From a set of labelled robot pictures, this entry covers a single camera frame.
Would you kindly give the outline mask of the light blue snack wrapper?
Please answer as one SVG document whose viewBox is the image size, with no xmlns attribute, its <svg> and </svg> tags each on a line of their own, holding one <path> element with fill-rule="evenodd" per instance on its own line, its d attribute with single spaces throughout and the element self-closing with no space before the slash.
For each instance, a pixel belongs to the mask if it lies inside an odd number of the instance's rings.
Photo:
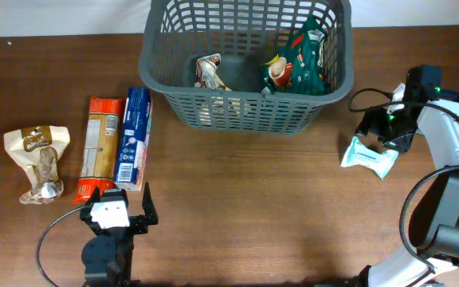
<svg viewBox="0 0 459 287">
<path fill-rule="evenodd" d="M 398 158 L 395 150 L 378 153 L 366 147 L 357 136 L 353 136 L 343 154 L 341 167 L 363 166 L 371 169 L 380 179 L 384 179 Z"/>
</svg>

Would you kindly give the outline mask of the blue rectangular box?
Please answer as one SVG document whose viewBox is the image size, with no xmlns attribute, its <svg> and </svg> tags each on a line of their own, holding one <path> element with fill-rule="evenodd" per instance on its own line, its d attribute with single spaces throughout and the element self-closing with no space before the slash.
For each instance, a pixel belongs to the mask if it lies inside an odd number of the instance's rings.
<svg viewBox="0 0 459 287">
<path fill-rule="evenodd" d="M 126 191 L 141 191 L 151 130 L 153 104 L 146 88 L 130 87 L 124 106 L 113 181 Z"/>
</svg>

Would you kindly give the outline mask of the green coffee mix bag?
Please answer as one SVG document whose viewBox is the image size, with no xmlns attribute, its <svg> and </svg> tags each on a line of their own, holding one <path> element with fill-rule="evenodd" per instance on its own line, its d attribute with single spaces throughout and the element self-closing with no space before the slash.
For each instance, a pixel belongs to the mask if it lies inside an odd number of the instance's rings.
<svg viewBox="0 0 459 287">
<path fill-rule="evenodd" d="M 286 92 L 307 96 L 323 96 L 328 84 L 323 75 L 322 48 L 328 33 L 314 16 L 307 17 L 286 45 L 261 65 L 261 94 Z"/>
</svg>

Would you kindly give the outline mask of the grey plastic basket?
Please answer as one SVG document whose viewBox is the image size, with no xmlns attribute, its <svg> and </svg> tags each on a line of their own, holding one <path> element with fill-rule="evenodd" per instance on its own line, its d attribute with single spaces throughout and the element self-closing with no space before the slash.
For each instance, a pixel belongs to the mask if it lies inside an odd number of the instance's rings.
<svg viewBox="0 0 459 287">
<path fill-rule="evenodd" d="M 260 67 L 314 16 L 328 33 L 322 68 L 328 93 L 261 94 Z M 195 88 L 196 61 L 220 53 L 216 71 L 231 92 Z M 342 100 L 354 80 L 351 4 L 333 1 L 153 1 L 148 14 L 139 75 L 163 94 L 177 117 L 192 128 L 296 134 L 322 107 Z M 251 112 L 212 119 L 203 126 L 198 107 L 213 96 L 238 98 Z"/>
</svg>

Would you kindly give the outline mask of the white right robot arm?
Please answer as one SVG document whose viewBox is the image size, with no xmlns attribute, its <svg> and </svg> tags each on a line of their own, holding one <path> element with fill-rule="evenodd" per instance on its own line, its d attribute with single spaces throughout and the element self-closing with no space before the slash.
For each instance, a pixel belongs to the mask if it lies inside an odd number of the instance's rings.
<svg viewBox="0 0 459 287">
<path fill-rule="evenodd" d="M 459 92 L 441 86 L 441 68 L 419 65 L 388 102 L 361 109 L 357 136 L 376 135 L 388 151 L 407 152 L 425 137 L 435 166 L 409 192 L 399 216 L 402 247 L 366 266 L 346 286 L 435 286 L 459 269 Z"/>
</svg>

